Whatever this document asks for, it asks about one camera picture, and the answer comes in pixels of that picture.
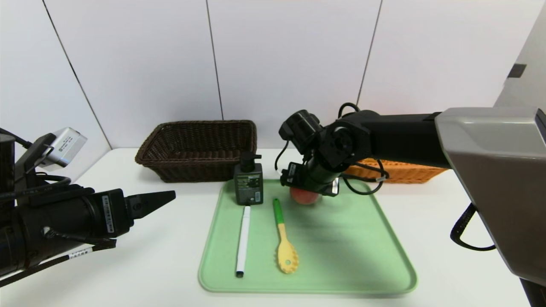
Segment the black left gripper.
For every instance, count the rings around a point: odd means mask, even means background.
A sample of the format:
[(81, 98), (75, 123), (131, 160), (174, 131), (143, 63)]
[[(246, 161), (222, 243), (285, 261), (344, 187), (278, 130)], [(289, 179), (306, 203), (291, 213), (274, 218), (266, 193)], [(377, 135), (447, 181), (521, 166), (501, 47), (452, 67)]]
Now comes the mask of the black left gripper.
[(84, 239), (116, 238), (141, 219), (175, 200), (176, 192), (159, 191), (124, 198), (121, 189), (96, 193), (90, 187), (71, 187), (33, 197), (20, 212), (26, 253), (53, 257), (82, 243), (46, 238), (43, 228)]

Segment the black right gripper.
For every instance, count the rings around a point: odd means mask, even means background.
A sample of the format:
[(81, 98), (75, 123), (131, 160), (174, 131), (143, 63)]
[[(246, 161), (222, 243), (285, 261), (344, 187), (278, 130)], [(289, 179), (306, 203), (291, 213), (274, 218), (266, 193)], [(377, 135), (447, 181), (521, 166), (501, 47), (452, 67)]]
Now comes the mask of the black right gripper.
[(343, 172), (344, 163), (332, 167), (322, 156), (314, 156), (304, 164), (289, 163), (288, 169), (282, 171), (280, 181), (282, 186), (335, 197)]

